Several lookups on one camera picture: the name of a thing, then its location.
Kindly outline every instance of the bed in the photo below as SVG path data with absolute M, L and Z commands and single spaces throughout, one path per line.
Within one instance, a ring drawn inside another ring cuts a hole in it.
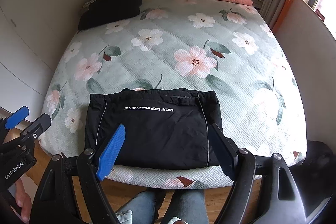
M 255 155 L 278 152 L 291 166 L 306 155 L 305 116 L 295 77 L 253 7 L 218 0 L 142 0 L 142 13 L 78 32 L 55 71 L 43 106 L 48 153 L 80 154 L 90 93 L 214 90 L 223 132 Z M 113 166 L 119 182 L 167 189 L 229 186 L 220 166 L 155 170 Z

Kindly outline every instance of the metal screw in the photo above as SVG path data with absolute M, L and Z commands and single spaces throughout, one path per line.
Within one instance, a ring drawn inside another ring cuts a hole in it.
M 277 160 L 281 160 L 282 156 L 279 153 L 274 153 L 273 157 Z
M 246 148 L 239 148 L 239 153 L 246 155 L 248 154 L 248 150 Z
M 53 157 L 52 157 L 53 161 L 58 161 L 59 159 L 60 159 L 60 155 L 58 155 L 58 154 L 53 155 Z
M 85 155 L 92 155 L 93 154 L 93 149 L 92 148 L 85 149 L 84 154 Z

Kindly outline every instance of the mattress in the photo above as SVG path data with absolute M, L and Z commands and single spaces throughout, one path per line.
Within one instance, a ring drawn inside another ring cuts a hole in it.
M 255 155 L 305 158 L 305 116 L 292 70 L 271 30 L 250 6 L 218 0 L 143 0 L 134 18 L 78 32 L 43 105 L 52 117 L 40 137 L 51 153 L 84 149 L 90 93 L 214 90 L 223 133 Z M 232 181 L 219 166 L 155 170 L 113 166 L 108 179 L 147 187 L 204 189 Z

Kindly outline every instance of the red leaf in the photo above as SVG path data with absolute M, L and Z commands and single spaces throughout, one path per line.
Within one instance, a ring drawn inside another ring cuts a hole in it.
M 296 157 L 299 154 L 299 152 L 293 151 L 293 154 L 294 154 L 294 159 L 296 159 Z
M 189 180 L 187 178 L 184 177 L 177 177 L 177 179 L 183 183 L 184 187 L 188 187 L 189 185 L 191 185 L 193 182 L 195 182 L 194 180 Z
M 221 53 L 221 52 L 216 52 L 215 50 L 211 49 L 211 52 L 215 55 L 215 56 L 218 56 L 219 58 L 225 58 L 225 56 Z
M 111 57 L 107 55 L 106 53 L 104 53 L 103 58 L 105 61 L 111 61 Z

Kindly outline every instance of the blue jeans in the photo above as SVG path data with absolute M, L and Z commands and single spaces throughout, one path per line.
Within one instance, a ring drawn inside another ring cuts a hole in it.
M 148 188 L 117 210 L 132 211 L 132 224 L 153 224 L 158 216 L 166 196 L 166 190 Z M 161 224 L 167 224 L 173 217 L 178 217 L 189 224 L 208 224 L 203 190 L 175 190 L 167 212 Z

